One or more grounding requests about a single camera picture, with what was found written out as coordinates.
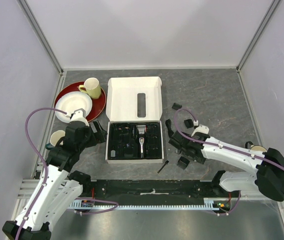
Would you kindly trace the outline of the black comb attachment middle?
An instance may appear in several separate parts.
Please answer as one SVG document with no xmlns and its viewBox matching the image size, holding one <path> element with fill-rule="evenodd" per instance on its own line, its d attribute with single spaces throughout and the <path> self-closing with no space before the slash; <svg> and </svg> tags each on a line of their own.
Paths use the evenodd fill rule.
<svg viewBox="0 0 284 240">
<path fill-rule="evenodd" d="M 187 129 L 194 127 L 194 121 L 192 119 L 186 119 L 184 120 L 184 125 Z"/>
</svg>

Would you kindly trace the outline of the black plastic tray insert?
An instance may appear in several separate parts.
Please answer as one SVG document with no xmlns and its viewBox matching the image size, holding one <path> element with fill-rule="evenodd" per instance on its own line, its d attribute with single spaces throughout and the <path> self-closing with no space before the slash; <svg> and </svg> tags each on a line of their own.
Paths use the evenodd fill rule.
<svg viewBox="0 0 284 240">
<path fill-rule="evenodd" d="M 146 125 L 144 157 L 140 155 L 137 125 Z M 111 157 L 111 150 L 116 157 Z M 161 163 L 163 161 L 162 124 L 156 122 L 110 122 L 106 144 L 106 160 L 109 163 Z"/>
</svg>

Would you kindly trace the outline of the black cleaning brush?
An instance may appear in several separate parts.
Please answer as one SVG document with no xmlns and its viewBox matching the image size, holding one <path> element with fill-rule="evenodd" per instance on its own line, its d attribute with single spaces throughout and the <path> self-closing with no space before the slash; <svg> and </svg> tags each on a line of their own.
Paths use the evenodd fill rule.
<svg viewBox="0 0 284 240">
<path fill-rule="evenodd" d="M 161 168 L 157 171 L 157 174 L 159 174 L 159 173 L 162 171 L 162 169 L 163 169 L 168 163 L 169 163 L 168 160 L 165 161 L 164 164 L 161 166 Z"/>
</svg>

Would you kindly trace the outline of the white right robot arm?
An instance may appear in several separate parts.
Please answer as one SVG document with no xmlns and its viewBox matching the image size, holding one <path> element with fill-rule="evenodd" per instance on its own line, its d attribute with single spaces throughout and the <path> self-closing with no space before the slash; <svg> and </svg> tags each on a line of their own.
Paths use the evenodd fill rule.
<svg viewBox="0 0 284 240">
<path fill-rule="evenodd" d="M 233 191 L 259 191 L 277 202 L 284 200 L 284 156 L 276 149 L 253 150 L 222 142 L 208 134 L 197 132 L 194 136 L 176 131 L 169 144 L 197 162 L 216 160 L 241 172 L 222 172 L 211 183 L 211 192 L 222 197 Z"/>
</svg>

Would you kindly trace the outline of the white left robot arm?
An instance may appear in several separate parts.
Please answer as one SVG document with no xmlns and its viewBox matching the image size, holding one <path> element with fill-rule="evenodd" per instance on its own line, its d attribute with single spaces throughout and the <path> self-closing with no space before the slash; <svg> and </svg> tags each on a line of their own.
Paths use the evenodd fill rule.
<svg viewBox="0 0 284 240">
<path fill-rule="evenodd" d="M 90 175 L 72 171 L 73 166 L 86 148 L 104 143 L 106 136 L 97 120 L 88 124 L 76 120 L 66 127 L 43 161 L 44 173 L 26 206 L 2 227 L 10 240 L 50 239 L 54 225 L 71 203 L 91 193 Z"/>
</svg>

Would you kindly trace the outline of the small clear oil bottle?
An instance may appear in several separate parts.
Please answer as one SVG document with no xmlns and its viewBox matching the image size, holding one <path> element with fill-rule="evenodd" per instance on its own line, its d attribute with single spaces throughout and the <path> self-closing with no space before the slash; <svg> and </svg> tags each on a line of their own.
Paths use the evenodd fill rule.
<svg viewBox="0 0 284 240">
<path fill-rule="evenodd" d="M 115 151 L 115 150 L 111 150 L 110 156 L 111 156 L 112 158 L 116 157 L 116 151 Z"/>
</svg>

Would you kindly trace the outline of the cream enamel mug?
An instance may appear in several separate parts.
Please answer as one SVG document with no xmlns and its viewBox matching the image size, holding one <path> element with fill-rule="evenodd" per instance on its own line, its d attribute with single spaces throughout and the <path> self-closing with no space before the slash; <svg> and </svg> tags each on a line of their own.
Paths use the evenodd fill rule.
<svg viewBox="0 0 284 240">
<path fill-rule="evenodd" d="M 261 151 L 261 152 L 266 152 L 267 149 L 261 145 L 255 145 L 253 142 L 251 141 L 247 141 L 245 143 L 245 148 L 249 149 L 249 150 L 253 150 L 253 151 Z"/>
</svg>

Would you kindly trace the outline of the yellow mug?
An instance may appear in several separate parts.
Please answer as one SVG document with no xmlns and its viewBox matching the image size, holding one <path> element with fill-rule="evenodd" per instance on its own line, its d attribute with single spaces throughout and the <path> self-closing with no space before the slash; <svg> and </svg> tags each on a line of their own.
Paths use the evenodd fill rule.
<svg viewBox="0 0 284 240">
<path fill-rule="evenodd" d="M 78 89 L 82 93 L 88 94 L 92 99 L 98 99 L 101 96 L 99 80 L 94 77 L 86 79 L 84 84 L 78 86 Z"/>
</svg>

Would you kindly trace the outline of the black comb attachment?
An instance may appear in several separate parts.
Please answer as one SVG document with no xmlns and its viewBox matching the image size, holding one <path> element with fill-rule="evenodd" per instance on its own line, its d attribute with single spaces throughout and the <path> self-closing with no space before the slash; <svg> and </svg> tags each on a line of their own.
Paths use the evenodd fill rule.
<svg viewBox="0 0 284 240">
<path fill-rule="evenodd" d="M 187 158 L 181 156 L 177 161 L 177 166 L 181 168 L 182 170 L 185 170 L 187 166 L 189 165 L 189 163 L 190 161 Z"/>
<path fill-rule="evenodd" d="M 179 103 L 173 103 L 173 105 L 172 105 L 172 109 L 173 110 L 175 110 L 175 111 L 177 111 L 177 110 L 179 110 L 179 109 L 181 109 L 182 108 L 182 105 L 181 104 L 179 104 Z"/>
<path fill-rule="evenodd" d="M 184 125 L 187 129 L 194 127 L 194 121 L 192 119 L 186 119 L 184 120 Z"/>
</svg>

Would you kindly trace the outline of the white round plate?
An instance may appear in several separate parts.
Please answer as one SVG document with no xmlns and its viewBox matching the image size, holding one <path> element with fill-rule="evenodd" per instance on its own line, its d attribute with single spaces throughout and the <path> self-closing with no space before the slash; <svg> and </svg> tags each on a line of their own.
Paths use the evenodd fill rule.
<svg viewBox="0 0 284 240">
<path fill-rule="evenodd" d="M 55 108 L 68 114 L 83 109 L 87 117 L 92 110 L 93 102 L 89 95 L 80 91 L 73 91 L 62 96 L 56 103 Z"/>
</svg>

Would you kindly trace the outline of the black comb attachment lower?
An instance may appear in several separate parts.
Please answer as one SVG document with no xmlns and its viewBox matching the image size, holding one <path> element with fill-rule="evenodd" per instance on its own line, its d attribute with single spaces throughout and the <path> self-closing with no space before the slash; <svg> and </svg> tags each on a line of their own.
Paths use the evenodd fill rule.
<svg viewBox="0 0 284 240">
<path fill-rule="evenodd" d="M 177 161 L 177 166 L 181 168 L 182 170 L 185 170 L 187 166 L 189 165 L 189 163 L 190 161 L 187 158 L 181 156 Z"/>
</svg>

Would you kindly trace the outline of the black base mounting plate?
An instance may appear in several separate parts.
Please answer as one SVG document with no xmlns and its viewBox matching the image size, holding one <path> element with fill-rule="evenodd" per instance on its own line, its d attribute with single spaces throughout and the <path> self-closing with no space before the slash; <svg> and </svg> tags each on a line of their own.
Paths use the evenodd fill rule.
<svg viewBox="0 0 284 240">
<path fill-rule="evenodd" d="M 238 191 L 228 193 L 215 182 L 200 180 L 96 180 L 84 185 L 81 194 L 120 204 L 201 204 L 205 198 L 234 200 L 238 195 Z"/>
</svg>

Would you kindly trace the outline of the black comb attachment far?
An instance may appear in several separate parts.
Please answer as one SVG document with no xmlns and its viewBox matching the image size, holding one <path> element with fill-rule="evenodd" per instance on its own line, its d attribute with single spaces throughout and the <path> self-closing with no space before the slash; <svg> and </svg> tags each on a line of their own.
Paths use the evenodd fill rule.
<svg viewBox="0 0 284 240">
<path fill-rule="evenodd" d="M 173 103 L 173 105 L 172 105 L 172 109 L 173 110 L 175 110 L 175 111 L 177 111 L 177 110 L 179 110 L 179 109 L 181 109 L 182 108 L 182 105 L 181 104 L 179 104 L 179 103 Z"/>
</svg>

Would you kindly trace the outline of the white cardboard box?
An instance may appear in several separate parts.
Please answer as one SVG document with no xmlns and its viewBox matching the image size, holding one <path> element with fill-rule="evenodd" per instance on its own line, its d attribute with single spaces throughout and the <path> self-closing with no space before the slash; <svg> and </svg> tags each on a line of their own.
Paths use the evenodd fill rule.
<svg viewBox="0 0 284 240">
<path fill-rule="evenodd" d="M 109 164 L 161 164 L 164 159 L 162 116 L 162 81 L 158 76 L 112 77 L 108 81 L 106 115 L 109 119 L 107 127 L 106 156 Z M 145 95 L 145 116 L 138 113 L 138 94 Z M 160 130 L 160 156 L 133 159 L 111 159 L 111 124 L 158 123 Z"/>
</svg>

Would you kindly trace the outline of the silver black hair clipper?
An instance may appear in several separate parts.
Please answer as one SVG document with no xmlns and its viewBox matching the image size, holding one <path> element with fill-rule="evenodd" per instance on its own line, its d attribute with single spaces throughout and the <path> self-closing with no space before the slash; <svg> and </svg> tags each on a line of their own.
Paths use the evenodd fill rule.
<svg viewBox="0 0 284 240">
<path fill-rule="evenodd" d="M 146 125 L 137 125 L 137 131 L 138 131 L 138 140 L 140 144 L 140 155 L 141 158 L 144 157 L 144 142 L 145 142 L 145 132 L 146 132 Z"/>
</svg>

